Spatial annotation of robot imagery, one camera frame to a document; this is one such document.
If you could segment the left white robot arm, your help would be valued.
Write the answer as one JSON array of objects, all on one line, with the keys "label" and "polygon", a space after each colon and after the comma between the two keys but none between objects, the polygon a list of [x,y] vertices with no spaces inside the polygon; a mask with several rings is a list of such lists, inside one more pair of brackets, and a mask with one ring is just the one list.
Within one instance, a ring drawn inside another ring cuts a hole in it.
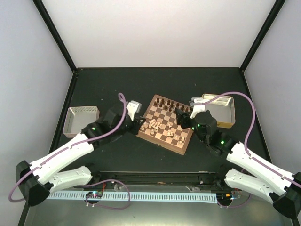
[{"label": "left white robot arm", "polygon": [[62,171],[66,166],[97,148],[114,142],[125,133],[137,135],[145,118],[139,114],[141,104],[136,101],[110,108],[105,116],[88,124],[72,140],[49,155],[16,166],[16,184],[23,200],[30,207],[46,200],[50,194],[74,186],[98,187],[101,176],[87,166]]}]

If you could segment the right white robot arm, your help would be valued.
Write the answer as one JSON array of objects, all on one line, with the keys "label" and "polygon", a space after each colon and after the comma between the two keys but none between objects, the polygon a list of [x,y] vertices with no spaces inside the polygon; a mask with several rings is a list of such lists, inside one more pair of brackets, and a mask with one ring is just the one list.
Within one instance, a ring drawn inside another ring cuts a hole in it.
[{"label": "right white robot arm", "polygon": [[243,169],[244,174],[230,169],[214,177],[214,185],[220,190],[238,188],[256,195],[283,216],[296,219],[301,211],[301,174],[283,170],[254,152],[245,144],[219,131],[217,121],[209,111],[184,112],[175,109],[177,124],[190,128],[206,148]]}]

